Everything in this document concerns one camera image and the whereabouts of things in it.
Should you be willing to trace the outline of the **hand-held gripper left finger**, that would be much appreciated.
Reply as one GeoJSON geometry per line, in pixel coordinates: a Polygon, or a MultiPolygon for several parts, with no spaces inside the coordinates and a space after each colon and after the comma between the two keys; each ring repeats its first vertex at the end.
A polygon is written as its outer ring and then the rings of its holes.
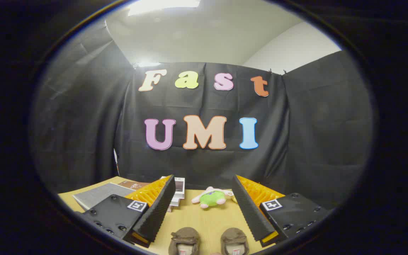
{"type": "Polygon", "coordinates": [[[175,192],[175,176],[169,175],[128,195],[107,193],[96,205],[76,214],[105,233],[148,248],[157,237],[175,192]]]}

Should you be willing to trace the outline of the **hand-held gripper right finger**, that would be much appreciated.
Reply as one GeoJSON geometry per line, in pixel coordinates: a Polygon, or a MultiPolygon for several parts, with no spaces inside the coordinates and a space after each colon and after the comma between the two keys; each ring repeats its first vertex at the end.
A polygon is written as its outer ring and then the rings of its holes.
{"type": "Polygon", "coordinates": [[[300,236],[332,213],[304,195],[284,195],[239,175],[232,179],[232,192],[262,247],[300,236]]]}

